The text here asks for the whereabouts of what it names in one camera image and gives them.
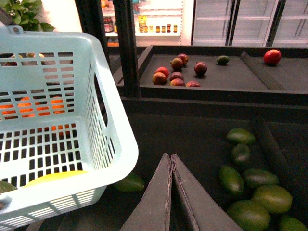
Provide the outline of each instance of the green leaf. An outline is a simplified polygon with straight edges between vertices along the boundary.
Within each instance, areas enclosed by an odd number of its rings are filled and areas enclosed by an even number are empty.
[[[16,24],[20,24],[20,22],[21,22],[21,17],[20,17],[20,15],[19,15],[19,14],[15,15],[15,16],[13,17],[13,20],[14,20],[14,22],[16,22]]]
[[[34,12],[28,11],[24,12],[24,17],[26,19],[33,19],[35,16],[37,16]]]
[[[37,0],[22,0],[22,4],[25,3],[35,3]]]
[[[4,8],[6,4],[9,3],[9,0],[0,0],[0,7]]]
[[[25,9],[22,5],[19,5],[19,4],[14,5],[12,8],[13,8],[14,10],[18,10],[18,11],[24,10],[24,9]]]
[[[22,24],[27,24],[27,23],[29,23],[29,20],[24,19],[24,20],[22,20],[22,21],[19,23],[19,25],[22,25]]]
[[[28,31],[38,31],[39,30],[39,24],[31,24],[29,27],[28,27]]]
[[[47,32],[52,32],[54,30],[54,27],[49,23],[40,23],[42,30]]]
[[[29,22],[34,23],[34,24],[39,23],[39,21],[36,18],[29,19]]]

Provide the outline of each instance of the black divider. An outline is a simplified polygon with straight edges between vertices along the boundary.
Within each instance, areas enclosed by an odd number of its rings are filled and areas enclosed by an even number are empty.
[[[303,164],[300,161],[307,163],[308,157],[302,156],[300,160],[296,160],[296,151],[294,151],[291,157],[293,161],[287,160],[285,157],[287,154],[281,151],[280,146],[261,115],[252,120],[252,125],[271,171],[279,178],[280,184],[293,196],[293,205],[290,212],[308,226],[308,172],[306,167],[304,167],[304,171],[301,171],[298,167]],[[305,137],[303,133],[290,133],[287,135]],[[306,154],[304,150],[305,148],[302,149],[301,155]]]
[[[241,60],[270,90],[307,92],[307,58],[284,57],[277,65],[266,65],[263,57],[252,57],[243,52]]]
[[[270,74],[264,69],[263,66],[256,63],[246,52],[240,56],[241,60],[255,73],[255,75],[268,87],[269,90],[285,90]]]

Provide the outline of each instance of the dark green fruit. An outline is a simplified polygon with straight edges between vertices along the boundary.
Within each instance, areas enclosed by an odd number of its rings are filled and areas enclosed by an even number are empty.
[[[180,58],[174,58],[171,62],[171,67],[175,71],[180,71],[184,66],[183,60]]]
[[[249,147],[244,143],[237,144],[231,151],[231,160],[237,166],[245,166],[250,161]]]
[[[0,194],[6,193],[6,192],[9,192],[9,191],[13,191],[13,190],[16,190],[16,189],[17,188],[14,185],[0,180]]]
[[[131,193],[143,190],[144,182],[140,176],[131,172],[124,179],[114,183],[113,186],[121,192]]]
[[[234,196],[240,195],[244,190],[244,180],[234,168],[223,165],[219,170],[219,181],[221,186]]]
[[[278,185],[261,185],[255,189],[251,198],[271,214],[287,212],[292,206],[292,199],[290,193]]]
[[[249,169],[243,172],[245,184],[250,189],[255,189],[261,185],[277,185],[279,179],[275,174],[264,169]]]
[[[289,215],[282,215],[278,223],[279,231],[308,231],[307,227]]]
[[[230,58],[226,55],[222,55],[216,59],[219,65],[226,65],[229,62]]]
[[[234,202],[227,214],[245,231],[263,231],[270,223],[269,213],[254,201]]]
[[[227,134],[227,139],[234,144],[252,144],[256,141],[256,138],[252,133],[242,128],[234,128],[230,130]]]

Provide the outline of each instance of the light blue plastic basket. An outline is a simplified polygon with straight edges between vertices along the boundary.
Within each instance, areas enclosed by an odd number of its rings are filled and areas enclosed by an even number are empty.
[[[0,44],[0,180],[18,187],[0,195],[4,231],[95,203],[134,168],[138,147],[95,37],[23,33],[0,22]],[[23,188],[81,169],[88,173]]]

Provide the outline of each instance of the shelf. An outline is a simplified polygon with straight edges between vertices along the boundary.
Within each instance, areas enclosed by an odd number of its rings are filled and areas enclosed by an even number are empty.
[[[177,33],[140,33],[140,32],[136,32],[136,36],[180,36],[181,32],[177,32]],[[117,36],[117,33],[115,32],[111,32],[111,33],[106,33],[107,37],[115,37]]]

